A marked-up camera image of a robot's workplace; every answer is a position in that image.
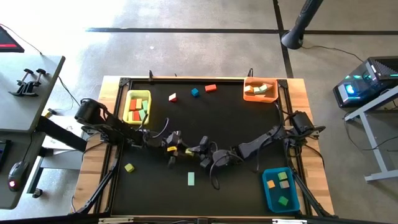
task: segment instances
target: computer tower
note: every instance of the computer tower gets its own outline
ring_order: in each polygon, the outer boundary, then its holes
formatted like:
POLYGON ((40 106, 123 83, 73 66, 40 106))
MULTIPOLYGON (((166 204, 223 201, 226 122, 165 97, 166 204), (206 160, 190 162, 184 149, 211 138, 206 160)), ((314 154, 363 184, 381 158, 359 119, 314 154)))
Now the computer tower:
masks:
POLYGON ((369 57, 334 87, 340 108, 359 107, 398 84, 398 56, 369 57))

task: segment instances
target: cyan light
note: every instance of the cyan light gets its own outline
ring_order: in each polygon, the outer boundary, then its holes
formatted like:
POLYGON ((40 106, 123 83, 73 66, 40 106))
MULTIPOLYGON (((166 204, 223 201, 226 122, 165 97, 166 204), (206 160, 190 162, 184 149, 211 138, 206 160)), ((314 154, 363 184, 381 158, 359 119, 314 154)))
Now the cyan light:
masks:
POLYGON ((355 93, 354 88, 353 88, 352 85, 346 85, 346 91, 347 91, 348 94, 354 94, 355 93))

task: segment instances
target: blue block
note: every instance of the blue block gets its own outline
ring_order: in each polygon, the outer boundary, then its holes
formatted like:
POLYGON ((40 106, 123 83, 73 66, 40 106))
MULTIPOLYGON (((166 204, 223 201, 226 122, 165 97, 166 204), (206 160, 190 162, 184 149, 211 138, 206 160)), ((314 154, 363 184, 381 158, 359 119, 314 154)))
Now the blue block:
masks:
POLYGON ((194 88, 193 90, 191 90, 192 96, 197 97, 199 96, 199 90, 197 90, 196 88, 194 88))

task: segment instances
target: orange block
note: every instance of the orange block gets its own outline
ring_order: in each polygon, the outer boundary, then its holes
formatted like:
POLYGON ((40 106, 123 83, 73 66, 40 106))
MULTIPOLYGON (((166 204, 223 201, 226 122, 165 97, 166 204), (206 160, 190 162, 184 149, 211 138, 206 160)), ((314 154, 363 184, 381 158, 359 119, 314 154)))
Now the orange block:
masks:
POLYGON ((216 91, 217 90, 217 86, 215 84, 208 85, 208 86, 205 86, 205 90, 206 90, 207 93, 210 92, 210 91, 216 91))
POLYGON ((131 100, 130 101, 130 110, 135 110, 136 104, 137 104, 137 100, 131 100))
POLYGON ((135 111, 135 112, 134 112, 133 120, 134 120, 134 121, 140 121, 140 119, 139 119, 139 112, 138 112, 138 111, 135 111))

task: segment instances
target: green block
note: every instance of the green block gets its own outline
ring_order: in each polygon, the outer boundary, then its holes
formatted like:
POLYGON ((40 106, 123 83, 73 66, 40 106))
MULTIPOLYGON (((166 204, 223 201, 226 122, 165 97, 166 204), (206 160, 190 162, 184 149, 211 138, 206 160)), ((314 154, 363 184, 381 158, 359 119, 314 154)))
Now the green block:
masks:
POLYGON ((141 121, 144 120, 145 115, 146 115, 145 111, 144 110, 140 110, 140 111, 138 111, 138 113, 139 113, 139 117, 140 117, 141 121))
POLYGON ((286 172, 280 172, 280 173, 278 173, 278 177, 279 177, 279 180, 287 179, 286 172))
POLYGON ((194 186, 194 185, 195 185, 195 173, 189 172, 188 173, 188 186, 194 186))
POLYGON ((278 200, 278 202, 279 202, 281 205, 283 205, 283 206, 286 206, 288 201, 289 201, 289 200, 287 200, 287 198, 285 198, 285 197, 283 197, 283 196, 280 196, 280 198, 279 198, 279 200, 278 200))
POLYGON ((142 102, 142 109, 144 109, 144 111, 148 111, 148 101, 147 100, 142 102))

